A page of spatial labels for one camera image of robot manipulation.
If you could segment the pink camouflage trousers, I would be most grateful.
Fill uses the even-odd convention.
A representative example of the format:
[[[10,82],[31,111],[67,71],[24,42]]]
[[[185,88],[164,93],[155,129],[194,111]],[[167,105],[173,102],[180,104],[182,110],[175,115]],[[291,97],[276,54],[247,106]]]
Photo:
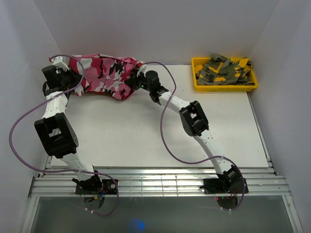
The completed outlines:
[[[69,57],[69,69],[82,75],[80,82],[73,88],[76,95],[85,92],[104,94],[116,100],[126,100],[133,93],[125,81],[130,77],[136,63],[132,57],[112,57],[103,54],[74,55]]]

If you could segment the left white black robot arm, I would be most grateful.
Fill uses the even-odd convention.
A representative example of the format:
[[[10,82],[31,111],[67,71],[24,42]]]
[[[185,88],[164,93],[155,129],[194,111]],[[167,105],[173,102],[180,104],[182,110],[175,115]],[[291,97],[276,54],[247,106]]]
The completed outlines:
[[[42,69],[46,82],[43,93],[47,100],[46,110],[34,126],[46,153],[66,163],[69,169],[74,169],[77,176],[73,181],[84,191],[98,194],[103,189],[94,166],[78,154],[78,137],[67,119],[65,112],[70,93],[63,93],[75,87],[81,80],[81,75],[69,69],[64,71],[55,65]]]

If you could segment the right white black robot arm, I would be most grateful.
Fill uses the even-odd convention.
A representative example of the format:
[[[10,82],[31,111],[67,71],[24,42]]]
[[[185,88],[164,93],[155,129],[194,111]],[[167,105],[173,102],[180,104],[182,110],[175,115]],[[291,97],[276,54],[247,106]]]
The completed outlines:
[[[146,73],[135,69],[125,83],[134,90],[144,89],[149,92],[151,100],[178,113],[185,133],[194,138],[207,155],[204,161],[211,161],[216,171],[217,178],[203,179],[206,194],[218,193],[247,193],[245,179],[238,167],[224,157],[209,130],[208,119],[198,101],[188,102],[174,96],[168,89],[161,85],[156,71]]]

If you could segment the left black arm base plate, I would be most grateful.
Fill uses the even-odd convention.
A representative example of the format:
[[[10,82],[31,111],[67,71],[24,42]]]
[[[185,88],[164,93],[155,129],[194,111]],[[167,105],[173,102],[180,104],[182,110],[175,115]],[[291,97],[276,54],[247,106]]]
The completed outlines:
[[[115,195],[117,193],[117,183],[118,180],[115,180],[116,184],[111,179],[102,179],[102,184],[97,184],[90,189],[84,190],[78,184],[76,185],[74,193],[76,195]]]

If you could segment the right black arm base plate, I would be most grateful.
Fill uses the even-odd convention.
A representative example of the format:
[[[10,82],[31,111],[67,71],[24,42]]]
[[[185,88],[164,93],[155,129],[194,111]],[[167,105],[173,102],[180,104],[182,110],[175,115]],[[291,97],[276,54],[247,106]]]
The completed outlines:
[[[199,188],[203,189],[205,194],[242,194],[242,192],[247,194],[249,192],[246,179],[243,181],[239,179],[237,182],[227,185],[219,178],[208,178],[203,179],[203,184]]]

